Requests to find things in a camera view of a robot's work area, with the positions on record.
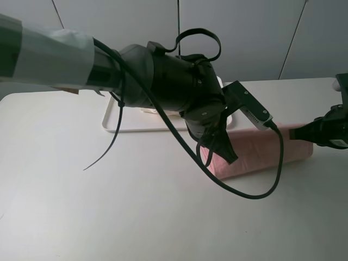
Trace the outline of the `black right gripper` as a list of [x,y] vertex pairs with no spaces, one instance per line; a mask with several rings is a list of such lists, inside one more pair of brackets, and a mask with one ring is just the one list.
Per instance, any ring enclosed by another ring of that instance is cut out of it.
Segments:
[[322,147],[347,149],[347,109],[334,105],[323,117],[289,130],[291,140],[303,140]]

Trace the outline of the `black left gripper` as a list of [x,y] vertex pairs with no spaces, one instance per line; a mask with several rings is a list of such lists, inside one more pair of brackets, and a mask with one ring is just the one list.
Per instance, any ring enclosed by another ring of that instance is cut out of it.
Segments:
[[223,100],[198,100],[182,110],[181,117],[194,140],[212,142],[209,151],[232,164],[238,156],[227,135],[225,109]]

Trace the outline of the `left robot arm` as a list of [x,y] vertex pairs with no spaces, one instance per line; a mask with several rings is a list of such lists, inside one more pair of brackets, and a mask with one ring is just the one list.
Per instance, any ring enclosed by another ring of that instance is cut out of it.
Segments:
[[202,54],[173,57],[153,41],[116,51],[76,31],[31,27],[2,15],[1,81],[107,91],[121,106],[156,109],[174,136],[166,112],[176,111],[199,146],[228,163],[237,159],[222,88],[212,59]]

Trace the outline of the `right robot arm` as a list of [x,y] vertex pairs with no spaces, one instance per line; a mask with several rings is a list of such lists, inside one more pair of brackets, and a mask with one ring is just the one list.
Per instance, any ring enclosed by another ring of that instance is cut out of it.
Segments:
[[323,117],[302,127],[289,130],[291,140],[303,140],[322,147],[347,149],[347,73],[335,76],[335,87],[341,93],[341,104],[334,105]]

